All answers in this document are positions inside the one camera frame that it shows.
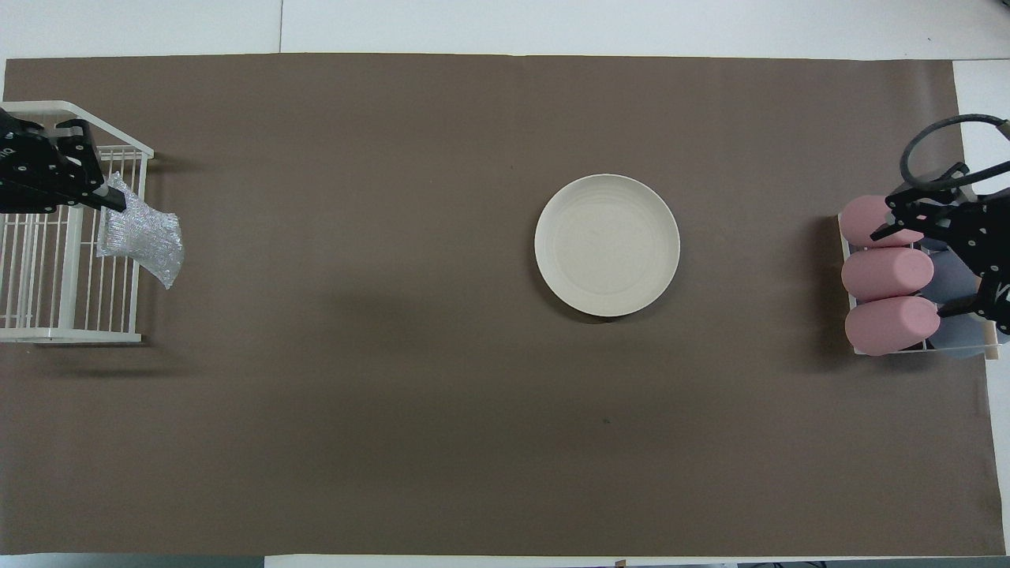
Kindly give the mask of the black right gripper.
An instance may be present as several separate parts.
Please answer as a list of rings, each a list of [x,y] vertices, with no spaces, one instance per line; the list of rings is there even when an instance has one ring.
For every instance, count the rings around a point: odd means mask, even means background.
[[[884,197],[884,222],[870,240],[881,242],[914,231],[920,238],[955,240],[950,248],[974,276],[980,278],[974,293],[964,293],[939,305],[942,319],[970,314],[991,320],[997,332],[1009,332],[1009,202],[1008,188],[975,194],[964,178],[966,164],[931,172],[917,182],[903,182]]]

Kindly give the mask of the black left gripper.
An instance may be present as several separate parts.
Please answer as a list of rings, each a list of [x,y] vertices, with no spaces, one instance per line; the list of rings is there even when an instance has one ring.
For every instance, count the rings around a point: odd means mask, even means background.
[[[49,215],[61,206],[126,210],[119,189],[73,194],[79,186],[101,186],[103,170],[87,120],[74,118],[47,129],[1,110],[1,212]]]

